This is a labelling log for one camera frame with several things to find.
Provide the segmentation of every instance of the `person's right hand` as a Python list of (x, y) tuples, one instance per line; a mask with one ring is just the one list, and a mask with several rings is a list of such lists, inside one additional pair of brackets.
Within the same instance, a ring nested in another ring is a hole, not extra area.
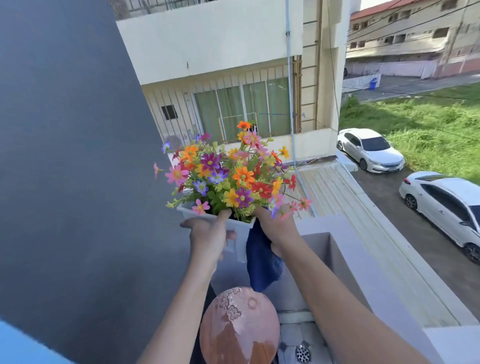
[[(288, 211), (288, 206), (281, 207), (283, 211)], [(290, 244), (295, 244), (300, 238), (293, 216), (280, 219), (282, 214), (280, 209), (275, 218), (271, 217), (271, 212), (263, 207), (257, 207), (253, 214), (259, 219), (260, 225), (265, 235), (272, 241), (272, 251), (279, 257), (282, 251)]]

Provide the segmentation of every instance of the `drain cover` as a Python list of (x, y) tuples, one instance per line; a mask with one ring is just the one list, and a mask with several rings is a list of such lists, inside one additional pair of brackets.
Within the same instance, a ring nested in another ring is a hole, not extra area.
[(308, 363), (310, 361), (310, 350), (304, 345), (299, 345), (295, 349), (295, 355), (299, 363)]

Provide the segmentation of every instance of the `hand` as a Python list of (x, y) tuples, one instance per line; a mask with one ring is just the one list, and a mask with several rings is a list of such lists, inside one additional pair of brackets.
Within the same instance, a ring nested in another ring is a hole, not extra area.
[(300, 238), (293, 216), (280, 219), (280, 210), (287, 212), (288, 207), (283, 205), (272, 218), (271, 212), (266, 208), (257, 207), (253, 214), (259, 219), (265, 235), (272, 241), (272, 251), (279, 257), (284, 248), (294, 244)]
[(205, 271), (209, 279), (216, 270), (216, 264), (226, 245), (227, 239), (235, 239), (234, 231), (227, 231), (225, 223), (231, 210), (220, 211), (213, 224), (201, 218), (190, 218), (180, 226), (191, 229), (190, 232), (190, 265)]

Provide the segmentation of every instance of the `car hood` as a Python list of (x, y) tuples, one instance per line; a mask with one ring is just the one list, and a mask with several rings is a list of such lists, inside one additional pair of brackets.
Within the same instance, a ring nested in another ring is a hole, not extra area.
[(388, 148), (385, 150), (377, 150), (377, 151), (365, 151), (367, 157), (375, 162), (380, 162), (382, 164), (387, 163), (399, 163), (403, 155), (396, 150), (395, 148)]

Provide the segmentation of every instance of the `blue pipe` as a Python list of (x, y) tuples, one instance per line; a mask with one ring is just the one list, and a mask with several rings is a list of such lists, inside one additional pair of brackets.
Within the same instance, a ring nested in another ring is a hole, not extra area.
[[(290, 131), (292, 135), (292, 157), (293, 157), (293, 169), (295, 170), (295, 173), (299, 179), (300, 186), (303, 189), (303, 192), (305, 193), (305, 197), (310, 200), (310, 197), (308, 196), (308, 192), (305, 189), (305, 185), (303, 184), (303, 181), (300, 176), (300, 172), (297, 169), (297, 155), (295, 152), (295, 133), (293, 132), (294, 125), (293, 125), (293, 93), (292, 93), (292, 72), (291, 72), (291, 56), (290, 56), (290, 10), (289, 10), (289, 2), (288, 0), (285, 0), (285, 20), (287, 23), (287, 65), (288, 65), (288, 93), (290, 97)], [(313, 206), (310, 206), (312, 209), (313, 216), (317, 217), (317, 212), (315, 211), (315, 208)]]

